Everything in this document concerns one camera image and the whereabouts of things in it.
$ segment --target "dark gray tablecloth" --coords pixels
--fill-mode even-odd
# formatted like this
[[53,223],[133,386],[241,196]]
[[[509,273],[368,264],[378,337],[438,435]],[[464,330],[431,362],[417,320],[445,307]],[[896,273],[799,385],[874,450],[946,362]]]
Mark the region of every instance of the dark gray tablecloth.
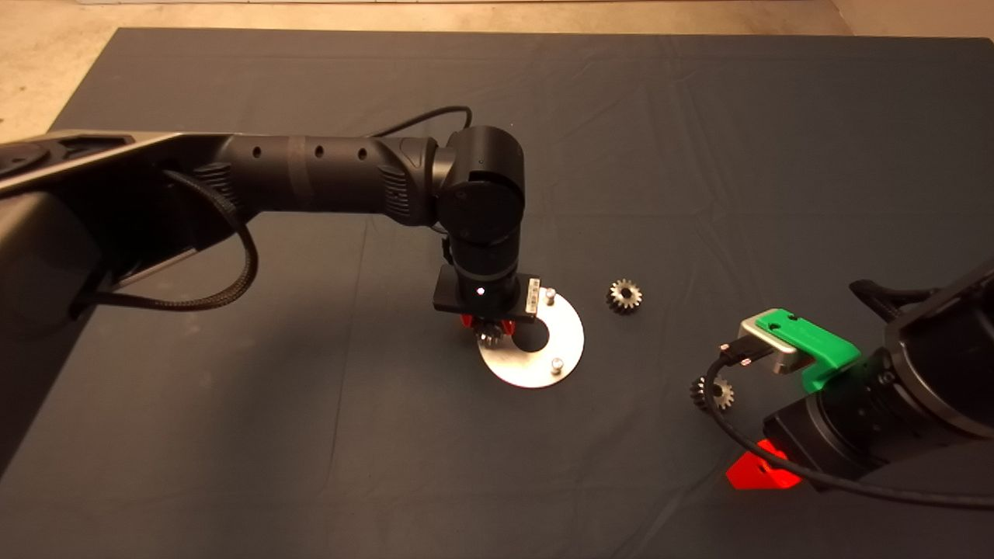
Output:
[[[687,396],[745,316],[869,350],[850,280],[990,256],[989,41],[122,30],[55,127],[355,135],[457,102],[525,148],[522,270],[582,316],[569,379],[486,370],[431,309],[433,232],[263,215],[236,304],[97,311],[0,482],[0,555],[989,556],[990,514],[733,490],[740,451]],[[205,293],[241,257],[133,290]],[[604,305],[620,277],[646,292],[630,317]],[[730,374],[756,435],[801,395]],[[870,480],[994,492],[992,467],[976,444]]]

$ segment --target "circular metal plate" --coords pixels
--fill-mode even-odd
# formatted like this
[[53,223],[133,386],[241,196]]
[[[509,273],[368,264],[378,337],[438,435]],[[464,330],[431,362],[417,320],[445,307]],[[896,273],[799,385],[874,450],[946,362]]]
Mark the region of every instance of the circular metal plate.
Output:
[[524,351],[511,336],[504,336],[494,347],[477,341],[480,356],[501,380],[521,388],[543,388],[565,379],[580,363],[583,354],[583,323],[565,297],[542,287],[538,319],[549,328],[549,343],[538,351]]

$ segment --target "gear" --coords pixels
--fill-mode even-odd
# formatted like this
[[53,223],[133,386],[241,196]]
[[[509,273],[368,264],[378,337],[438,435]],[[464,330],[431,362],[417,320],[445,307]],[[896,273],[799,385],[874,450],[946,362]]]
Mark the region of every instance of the gear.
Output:
[[476,332],[476,337],[480,340],[480,343],[490,349],[497,347],[497,344],[500,343],[501,338],[504,336],[504,330],[498,322],[481,320],[473,326],[473,331]]
[[[715,377],[715,385],[712,387],[711,396],[715,399],[715,405],[721,411],[730,408],[732,402],[736,400],[735,390],[732,390],[732,385],[722,375]],[[705,401],[704,377],[694,380],[694,384],[690,386],[690,397],[694,401],[694,405],[701,411],[707,411],[708,404]]]
[[607,305],[618,314],[631,314],[642,304],[642,289],[629,279],[619,279],[607,292]]

